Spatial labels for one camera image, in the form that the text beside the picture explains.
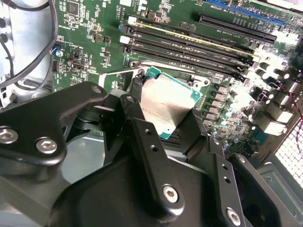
black plastic bracket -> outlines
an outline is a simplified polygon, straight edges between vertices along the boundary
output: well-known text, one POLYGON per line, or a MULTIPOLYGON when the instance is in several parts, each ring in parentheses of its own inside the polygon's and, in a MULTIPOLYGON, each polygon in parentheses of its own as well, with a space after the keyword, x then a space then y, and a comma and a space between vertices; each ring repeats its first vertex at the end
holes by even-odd
POLYGON ((301 226, 243 155, 234 153, 229 161, 235 169, 238 185, 245 185, 239 188, 241 203, 253 226, 301 226))
POLYGON ((235 226, 227 214, 227 209, 231 208, 238 215, 237 226, 246 226, 232 165, 224 158, 221 143, 207 133, 196 109, 188 112, 178 126, 178 134, 188 162, 205 170, 211 181, 210 192, 214 193, 215 200, 215 212, 209 212, 211 222, 235 226))
POLYGON ((129 135, 138 171, 142 173, 143 190, 150 192, 149 209, 162 221, 172 221, 183 212, 185 203, 157 131, 152 123, 145 121, 138 99, 122 95, 120 100, 125 117, 122 134, 129 135), (165 196, 167 186, 175 190, 172 197, 177 199, 173 202, 165 196))
POLYGON ((17 139, 0 143, 0 174, 39 180, 52 176, 66 156, 66 140, 77 115, 102 105, 106 96, 103 88, 84 82, 2 112, 0 129, 15 131, 17 139), (40 152, 36 144, 41 139, 53 140, 55 151, 40 152))

ram slot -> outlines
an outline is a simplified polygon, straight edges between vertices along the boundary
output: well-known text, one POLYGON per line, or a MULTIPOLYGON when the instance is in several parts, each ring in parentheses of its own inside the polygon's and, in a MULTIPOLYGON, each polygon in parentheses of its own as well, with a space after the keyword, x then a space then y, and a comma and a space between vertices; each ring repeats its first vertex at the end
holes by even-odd
POLYGON ((196 59, 196 61, 202 62, 203 64, 212 66, 212 67, 218 67, 220 69, 225 69, 225 70, 230 70, 230 71, 234 71, 234 70, 239 70, 242 71, 243 68, 240 65, 231 63, 231 62, 224 62, 224 61, 219 61, 217 59, 214 59, 212 57, 207 57, 207 56, 203 56, 201 54, 197 54, 194 52, 189 52, 189 51, 185 51, 185 50, 180 50, 175 46, 168 46, 165 44, 161 44, 155 41, 151 41, 151 40, 144 40, 144 39, 140 39, 140 38, 135 38, 135 44, 140 44, 140 45, 149 45, 152 47, 158 47, 161 48, 162 51, 166 50, 168 52, 166 52, 167 54, 176 56, 176 55, 181 55, 184 56, 185 58, 194 58, 196 59))
POLYGON ((130 35, 140 35, 142 37, 156 37, 160 40, 162 40, 162 42, 164 43, 175 43, 175 44, 182 44, 188 47, 192 47, 192 48, 196 48, 198 50, 200 50, 201 52, 205 52, 206 54, 210 55, 213 54, 215 58, 218 58, 220 60, 226 60, 229 59, 230 61, 233 62, 238 62, 238 63, 251 63, 252 58, 251 57, 244 57, 226 50, 220 50, 217 48, 212 48, 210 46, 206 46, 206 45, 202 45, 202 44, 196 44, 193 42, 190 42, 189 40, 185 40, 185 39, 181 39, 181 38, 176 38, 173 36, 169 36, 166 34, 161 34, 161 33, 157 33, 154 31, 149 31, 143 28, 133 28, 131 27, 128 32, 128 34, 130 35))
POLYGON ((231 34, 238 34, 244 37, 249 37, 255 40, 263 41, 269 44, 273 44, 276 41, 276 36, 270 35, 264 32, 251 30, 245 27, 226 23, 211 17, 200 16, 199 23, 222 31, 230 32, 231 34))
POLYGON ((148 55, 148 56, 151 56, 153 58, 157 57, 157 58, 162 58, 164 61, 171 61, 172 63, 181 63, 181 64, 184 64, 186 65, 187 67, 192 67, 192 68, 201 68, 201 69, 204 69, 204 70, 208 70, 208 71, 211 71, 214 73, 214 75, 216 73, 218 74, 221 74, 223 76, 226 76, 226 77, 241 77, 241 74, 238 73, 238 72, 233 72, 233 71, 228 71, 228 70, 224 70, 224 69, 219 69, 219 68, 216 68, 216 67, 212 67, 212 66, 209 66, 209 65, 205 65, 203 63, 200 63, 200 62, 196 62, 196 61, 191 61, 191 60, 188 60, 188 59, 183 59, 183 58, 180 58, 180 57, 177 57, 177 56, 172 56, 170 54, 167 54, 167 53, 162 53, 160 51, 155 51, 155 50, 152 50, 152 49, 147 49, 147 48, 144 48, 144 47, 139 47, 139 46, 128 46, 128 49, 125 50, 124 52, 128 52, 128 53, 132 53, 132 52, 135 52, 135 53, 142 53, 144 55, 148 55))
POLYGON ((247 52, 247 53, 252 53, 253 52, 251 49, 249 49, 245 46, 233 45, 231 43, 224 42, 222 40, 215 39, 215 38, 212 38, 212 37, 209 37, 209 36, 197 33, 197 32, 188 31, 187 29, 171 26, 171 25, 168 25, 168 24, 161 24, 161 23, 158 23, 158 22, 155 22, 155 21, 152 21, 152 20, 149 20, 149 19, 141 18, 141 17, 136 17, 136 18, 137 18, 137 21, 141 21, 143 23, 152 25, 153 27, 158 27, 158 28, 165 29, 167 31, 186 34, 187 36, 192 36, 192 37, 207 41, 209 43, 214 43, 214 44, 226 46, 226 47, 229 47, 229 48, 233 48, 235 50, 241 50, 241 51, 247 52))

green circuit board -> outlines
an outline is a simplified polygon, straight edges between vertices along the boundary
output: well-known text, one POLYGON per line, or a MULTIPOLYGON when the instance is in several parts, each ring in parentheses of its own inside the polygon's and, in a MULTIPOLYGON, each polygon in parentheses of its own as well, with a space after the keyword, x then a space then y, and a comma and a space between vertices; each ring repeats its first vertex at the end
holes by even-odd
MULTIPOLYGON (((231 152, 242 152, 248 140, 261 140, 260 138, 267 136, 259 128, 250 131, 242 112, 244 109, 253 109, 253 115, 256 115, 263 111, 266 104, 253 102, 250 91, 254 87, 265 90, 268 90, 268 87, 257 74, 260 66, 251 67, 239 59, 250 58, 252 62, 266 62, 284 71, 298 68, 303 58, 301 42, 303 17, 300 13, 260 5, 257 1, 231 0, 221 3, 207 0, 55 0, 59 21, 57 41, 64 45, 63 57, 55 57, 54 92, 87 80, 103 86, 107 92, 113 88, 126 90, 132 73, 108 76, 104 76, 104 73, 129 68, 132 61, 149 60, 191 69, 210 81, 207 85, 199 87, 203 97, 196 106, 201 110, 203 117, 208 113, 209 107, 213 106, 212 101, 214 93, 218 92, 218 86, 226 88, 220 92, 222 97, 215 106, 216 111, 212 113, 214 118, 207 118, 205 126, 209 130, 216 129, 218 139, 227 141, 231 152), (247 28, 252 32, 271 34, 276 36, 276 40, 273 43, 258 41, 249 36, 224 31, 216 26, 207 26, 199 23, 201 15, 247 28), (127 34, 126 27, 140 27, 136 24, 131 25, 130 17, 137 18, 140 23, 181 35, 179 37, 163 32, 163 36, 145 36, 145 30, 160 33, 145 27, 141 27, 143 30, 141 35, 127 34), (172 49, 174 47, 192 51, 187 49, 187 44, 183 47, 171 45, 170 50, 164 51, 163 45, 167 43, 163 38, 173 37, 180 40, 184 39, 184 35, 198 39, 201 35, 202 39, 215 40, 214 43, 218 45, 205 45, 212 50, 195 52, 195 60, 187 58, 184 52, 174 53, 172 49), (128 37, 131 42, 135 40, 136 43, 121 43, 121 36, 128 37), (222 45, 232 46, 232 49, 224 48, 222 45), (163 57, 159 53, 166 56, 169 53, 169 57, 163 57), (204 58, 197 61, 199 54, 204 58), (243 67, 244 70, 239 72, 239 67, 243 67), (234 74, 248 80, 239 80, 234 74), (233 101, 231 94, 235 92, 241 99, 235 102, 235 108, 231 108, 228 102, 233 101), (232 114, 225 119, 226 125, 218 121, 225 118, 224 110, 229 110, 232 114)), ((191 75, 187 73, 170 69, 161 70, 181 79, 182 82, 191 79, 191 75)))

